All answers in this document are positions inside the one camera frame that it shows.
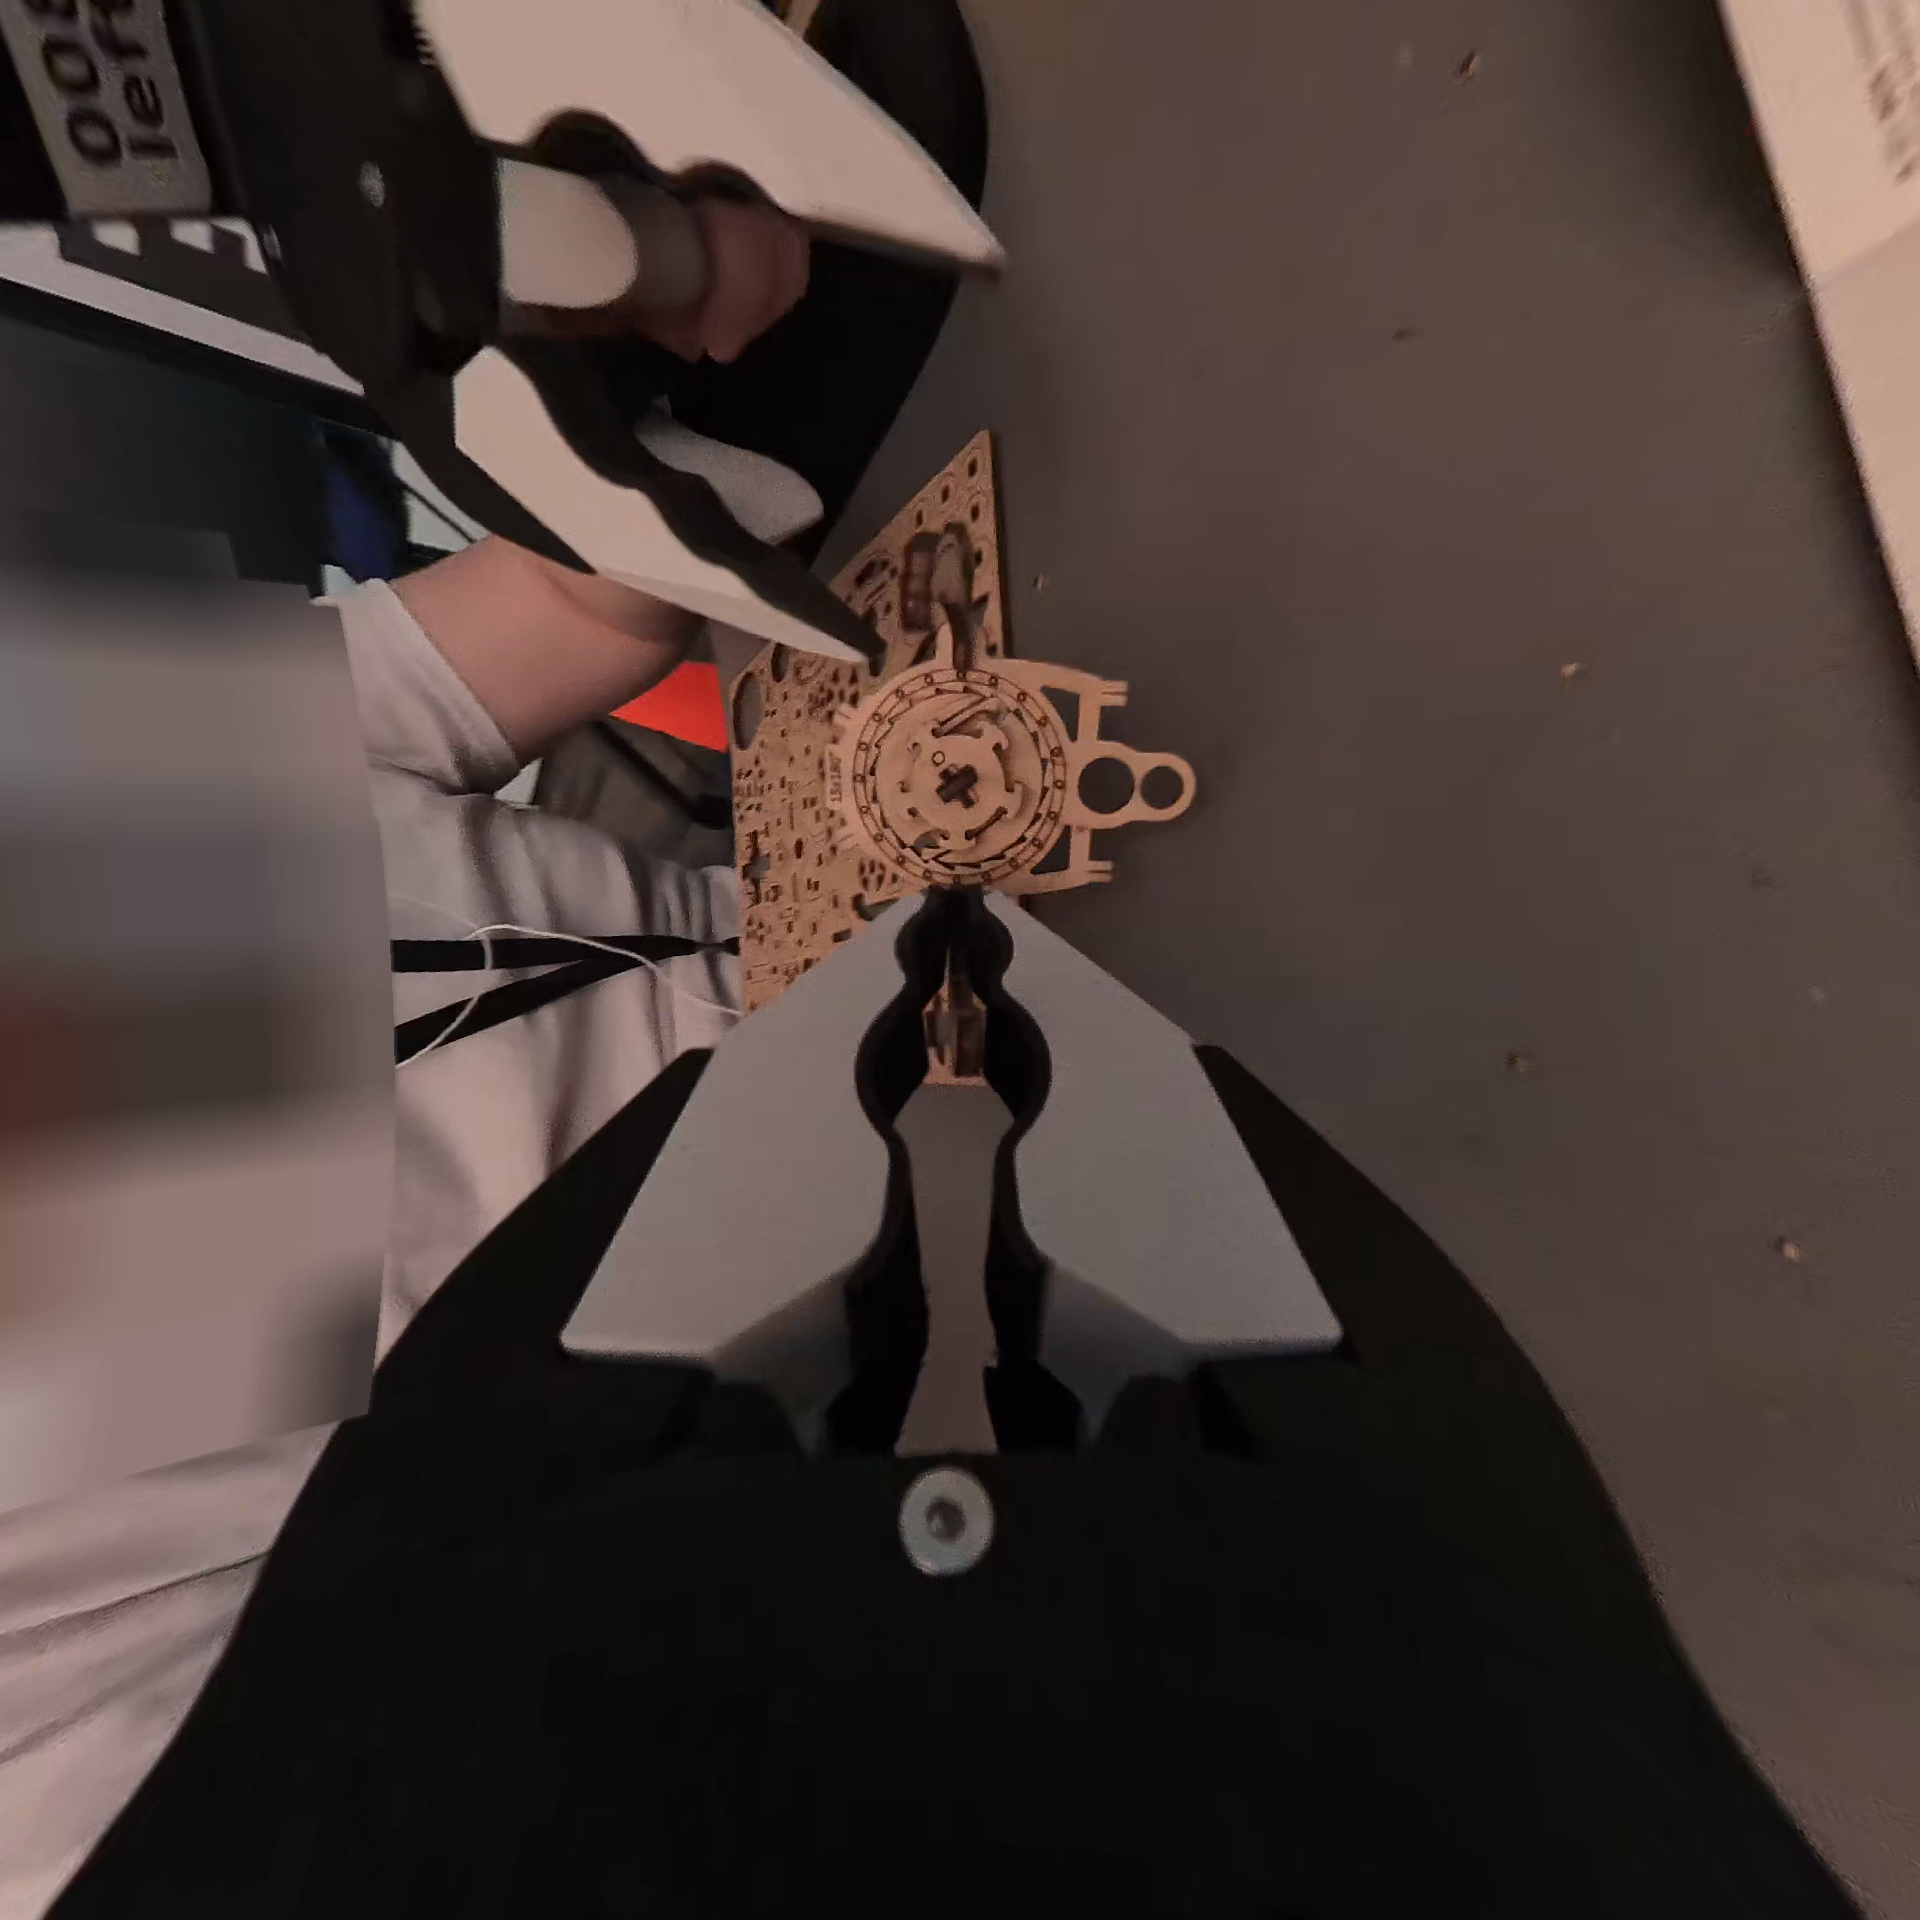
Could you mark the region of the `red object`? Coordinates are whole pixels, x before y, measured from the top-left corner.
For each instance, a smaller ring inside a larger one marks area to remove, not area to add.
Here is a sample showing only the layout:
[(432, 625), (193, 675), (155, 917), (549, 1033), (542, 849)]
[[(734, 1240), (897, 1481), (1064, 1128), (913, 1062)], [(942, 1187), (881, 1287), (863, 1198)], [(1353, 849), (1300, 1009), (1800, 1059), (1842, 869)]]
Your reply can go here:
[(711, 659), (681, 661), (660, 682), (614, 707), (611, 718), (668, 735), (683, 746), (717, 753), (730, 750), (730, 705)]

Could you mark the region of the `punched wooden parts sheet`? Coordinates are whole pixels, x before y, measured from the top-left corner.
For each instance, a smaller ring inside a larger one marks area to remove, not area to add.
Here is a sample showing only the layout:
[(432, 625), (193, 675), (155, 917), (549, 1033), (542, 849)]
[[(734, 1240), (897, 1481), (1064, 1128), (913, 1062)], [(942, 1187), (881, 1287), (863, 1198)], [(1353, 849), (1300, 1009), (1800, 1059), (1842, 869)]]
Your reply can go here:
[(760, 646), (733, 675), (733, 844), (741, 898), (741, 1001), (774, 1002), (904, 891), (844, 837), (831, 787), (841, 713), (936, 659), (943, 621), (974, 655), (1007, 655), (996, 437), (977, 430), (831, 591), (871, 629), (874, 661)]

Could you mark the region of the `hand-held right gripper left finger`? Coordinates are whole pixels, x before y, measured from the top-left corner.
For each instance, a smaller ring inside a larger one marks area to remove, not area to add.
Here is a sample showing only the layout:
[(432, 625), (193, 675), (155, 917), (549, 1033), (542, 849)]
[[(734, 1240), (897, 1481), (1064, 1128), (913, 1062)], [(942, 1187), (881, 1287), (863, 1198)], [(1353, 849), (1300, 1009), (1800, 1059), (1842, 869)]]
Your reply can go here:
[(709, 1054), (567, 1353), (691, 1366), (807, 1442), (897, 1450), (931, 1318), (900, 1111), (946, 945), (943, 901), (900, 901)]

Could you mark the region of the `printed instruction poster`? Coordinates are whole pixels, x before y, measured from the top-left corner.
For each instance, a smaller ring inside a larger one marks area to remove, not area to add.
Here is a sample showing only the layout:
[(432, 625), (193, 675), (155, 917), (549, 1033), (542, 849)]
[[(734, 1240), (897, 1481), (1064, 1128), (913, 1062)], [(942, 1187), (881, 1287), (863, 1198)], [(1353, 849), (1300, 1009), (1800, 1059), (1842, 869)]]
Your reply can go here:
[(1723, 2), (1918, 647), (1918, 6)]

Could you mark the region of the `round wooden dial piece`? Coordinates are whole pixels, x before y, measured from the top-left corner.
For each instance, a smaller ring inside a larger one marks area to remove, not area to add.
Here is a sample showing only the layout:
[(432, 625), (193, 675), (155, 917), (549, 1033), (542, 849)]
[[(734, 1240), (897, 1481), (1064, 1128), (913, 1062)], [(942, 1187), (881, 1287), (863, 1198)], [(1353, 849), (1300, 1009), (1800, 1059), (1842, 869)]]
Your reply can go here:
[(966, 665), (942, 640), (847, 707), (826, 811), (856, 872), (856, 920), (934, 887), (1031, 903), (1106, 883), (1098, 831), (1178, 821), (1197, 798), (1184, 755), (1106, 736), (1125, 705), (1119, 680), (1031, 659)]

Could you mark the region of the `person's left forearm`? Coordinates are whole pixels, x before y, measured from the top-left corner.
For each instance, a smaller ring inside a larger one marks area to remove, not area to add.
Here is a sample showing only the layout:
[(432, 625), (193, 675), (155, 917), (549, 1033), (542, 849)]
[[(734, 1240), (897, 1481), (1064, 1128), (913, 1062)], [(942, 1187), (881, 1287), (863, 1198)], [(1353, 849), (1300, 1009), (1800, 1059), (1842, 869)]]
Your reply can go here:
[(393, 591), (519, 765), (660, 686), (709, 625), (691, 610), (505, 536), (475, 540)]

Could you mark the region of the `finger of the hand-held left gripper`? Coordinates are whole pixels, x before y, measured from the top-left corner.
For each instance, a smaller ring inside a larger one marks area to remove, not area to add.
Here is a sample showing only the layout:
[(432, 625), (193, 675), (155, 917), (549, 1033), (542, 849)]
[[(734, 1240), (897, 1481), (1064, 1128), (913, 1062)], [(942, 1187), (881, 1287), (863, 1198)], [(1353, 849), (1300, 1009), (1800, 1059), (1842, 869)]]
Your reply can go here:
[(760, 2), (414, 2), (414, 19), (498, 148), (578, 122), (664, 178), (733, 178), (848, 247), (1004, 267), (924, 147)]
[(696, 612), (718, 629), (856, 661), (883, 659), (878, 631), (779, 541), (760, 540), (700, 472), (661, 464), (618, 426), (569, 440), (528, 370), (489, 347), (454, 376), (459, 456), (497, 482), (555, 560)]

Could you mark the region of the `person's left hand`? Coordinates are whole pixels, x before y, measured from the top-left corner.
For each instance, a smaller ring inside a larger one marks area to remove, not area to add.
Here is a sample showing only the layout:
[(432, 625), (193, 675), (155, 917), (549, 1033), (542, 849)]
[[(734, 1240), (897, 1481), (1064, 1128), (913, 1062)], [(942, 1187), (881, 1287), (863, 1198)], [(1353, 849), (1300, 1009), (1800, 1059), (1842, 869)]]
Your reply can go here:
[(806, 294), (812, 236), (779, 208), (741, 197), (700, 197), (709, 290), (695, 320), (695, 360), (733, 365)]

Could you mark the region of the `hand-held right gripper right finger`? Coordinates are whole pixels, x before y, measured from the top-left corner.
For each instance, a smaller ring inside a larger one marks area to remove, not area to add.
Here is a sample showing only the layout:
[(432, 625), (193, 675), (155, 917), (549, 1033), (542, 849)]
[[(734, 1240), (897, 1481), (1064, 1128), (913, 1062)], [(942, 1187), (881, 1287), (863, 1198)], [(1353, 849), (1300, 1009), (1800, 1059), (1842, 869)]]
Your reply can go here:
[(992, 1164), (996, 1447), (1066, 1454), (1136, 1381), (1335, 1353), (1342, 1326), (1199, 1044), (1034, 917), (966, 891)]

